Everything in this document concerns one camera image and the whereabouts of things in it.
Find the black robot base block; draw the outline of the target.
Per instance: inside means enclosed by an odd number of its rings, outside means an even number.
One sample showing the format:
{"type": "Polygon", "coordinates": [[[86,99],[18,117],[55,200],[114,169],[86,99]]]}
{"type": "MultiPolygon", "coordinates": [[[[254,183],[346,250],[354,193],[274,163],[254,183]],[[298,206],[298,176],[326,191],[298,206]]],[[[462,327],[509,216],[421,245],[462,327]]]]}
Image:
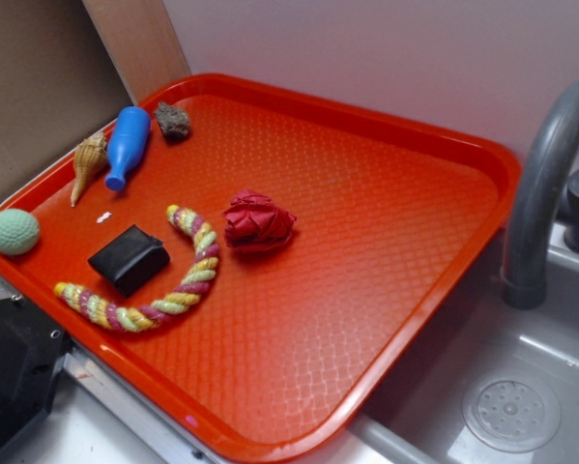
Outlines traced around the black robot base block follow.
{"type": "Polygon", "coordinates": [[[31,300],[0,300],[0,456],[49,416],[69,342],[31,300]]]}

